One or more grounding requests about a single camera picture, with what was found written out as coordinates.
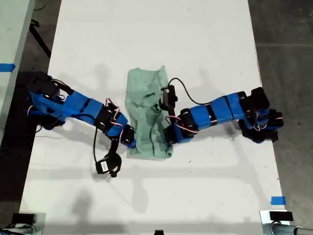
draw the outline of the black wire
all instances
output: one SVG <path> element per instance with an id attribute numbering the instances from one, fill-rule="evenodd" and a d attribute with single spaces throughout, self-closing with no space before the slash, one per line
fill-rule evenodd
<path id="1" fill-rule="evenodd" d="M 10 223 L 8 226 L 6 226 L 4 229 L 11 229 L 14 228 L 15 224 L 14 223 Z"/>
<path id="2" fill-rule="evenodd" d="M 185 84 L 184 84 L 179 78 L 177 78 L 177 77 L 172 78 L 172 79 L 169 81 L 168 86 L 169 86 L 169 85 L 171 84 L 171 82 L 174 81 L 174 80 L 178 80 L 178 81 L 182 84 L 182 86 L 184 87 L 184 89 L 185 89 L 185 91 L 186 91 L 186 93 L 187 93 L 189 99 L 190 99 L 192 102 L 194 102 L 195 104 L 205 105 L 205 104 L 211 103 L 211 102 L 207 102 L 207 103 L 198 103 L 198 102 L 194 101 L 193 98 L 191 98 L 190 94 L 188 93 L 187 88 L 185 87 Z"/>
<path id="3" fill-rule="evenodd" d="M 21 233 L 12 232 L 12 231 L 7 230 L 7 229 L 0 229 L 0 232 L 6 233 L 6 234 L 13 234 L 13 235 L 24 235 L 24 234 L 21 234 Z"/>
<path id="4" fill-rule="evenodd" d="M 39 130 L 38 130 L 38 131 L 36 131 L 35 133 L 40 132 L 42 128 L 43 128 L 43 126 L 40 126 Z"/>
<path id="5" fill-rule="evenodd" d="M 94 132 L 94 139 L 93 139 L 93 159 L 94 162 L 97 163 L 97 158 L 96 158 L 96 139 L 97 139 L 97 133 L 98 133 L 98 128 L 96 127 L 96 131 Z"/>

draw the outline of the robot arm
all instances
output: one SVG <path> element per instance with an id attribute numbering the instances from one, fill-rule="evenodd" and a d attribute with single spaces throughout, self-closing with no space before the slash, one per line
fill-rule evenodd
<path id="1" fill-rule="evenodd" d="M 119 108 L 110 99 L 103 104 L 74 91 L 47 74 L 34 78 L 27 88 L 31 96 L 31 106 L 27 114 L 36 116 L 43 128 L 51 130 L 55 126 L 63 125 L 67 117 L 76 118 L 95 126 L 96 131 L 101 130 L 112 141 L 104 159 L 97 161 L 95 154 L 94 158 L 99 174 L 110 173 L 115 177 L 121 165 L 121 159 L 116 154 L 118 144 L 122 143 L 129 148 L 134 148 L 136 144 L 134 129 L 127 124 L 127 119 Z M 60 94 L 60 90 L 66 92 L 67 96 Z"/>
<path id="2" fill-rule="evenodd" d="M 210 126 L 238 120 L 243 136 L 255 143 L 278 140 L 277 129 L 284 125 L 282 114 L 269 108 L 269 101 L 262 87 L 219 97 L 211 102 L 181 110 L 175 116 L 177 97 L 173 85 L 162 88 L 159 106 L 169 112 L 168 126 L 164 130 L 169 145 L 190 141 L 200 130 Z"/>

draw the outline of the concrete floor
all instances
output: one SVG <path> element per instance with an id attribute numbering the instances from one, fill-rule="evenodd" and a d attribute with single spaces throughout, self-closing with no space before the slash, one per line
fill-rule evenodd
<path id="1" fill-rule="evenodd" d="M 52 48 L 61 0 L 44 2 L 45 8 L 34 12 L 33 19 L 40 22 L 38 31 Z M 313 228 L 313 1 L 249 0 L 249 6 L 263 87 L 285 122 L 274 150 L 287 209 L 293 212 L 294 224 Z M 47 71 L 48 63 L 28 34 L 20 71 Z M 26 77 L 21 72 L 18 80 Z M 24 146 L 29 156 L 31 146 Z M 1 157 L 6 147 L 8 151 L 2 144 Z M 24 165 L 21 172 L 27 172 L 27 163 Z M 25 173 L 19 178 L 20 189 L 11 198 L 0 196 L 0 226 L 8 224 L 12 212 L 18 211 L 24 180 Z"/>

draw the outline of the white tabletop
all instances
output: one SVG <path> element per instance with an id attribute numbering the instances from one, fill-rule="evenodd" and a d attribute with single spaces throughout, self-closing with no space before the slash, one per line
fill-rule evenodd
<path id="1" fill-rule="evenodd" d="M 247 0 L 63 0 L 49 73 L 128 117 L 127 73 L 166 67 L 208 102 L 261 85 Z M 193 103 L 177 83 L 177 113 Z M 68 120 L 36 135 L 21 211 L 45 212 L 44 234 L 261 234 L 259 210 L 281 196 L 273 146 L 231 123 L 175 145 L 165 161 L 134 160 L 95 173 L 94 127 Z M 96 153 L 107 138 L 98 134 Z"/>
<path id="2" fill-rule="evenodd" d="M 33 9 L 34 0 L 0 0 L 0 64 L 16 66 L 0 72 L 0 144 Z"/>

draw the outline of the green towel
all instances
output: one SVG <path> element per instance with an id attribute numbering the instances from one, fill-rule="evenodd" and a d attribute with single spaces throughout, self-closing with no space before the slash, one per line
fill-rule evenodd
<path id="1" fill-rule="evenodd" d="M 168 147 L 163 130 L 169 125 L 166 111 L 158 106 L 161 88 L 167 86 L 165 67 L 157 71 L 139 68 L 128 72 L 125 106 L 135 128 L 136 148 L 130 149 L 134 157 L 144 159 L 170 158 L 173 147 Z"/>

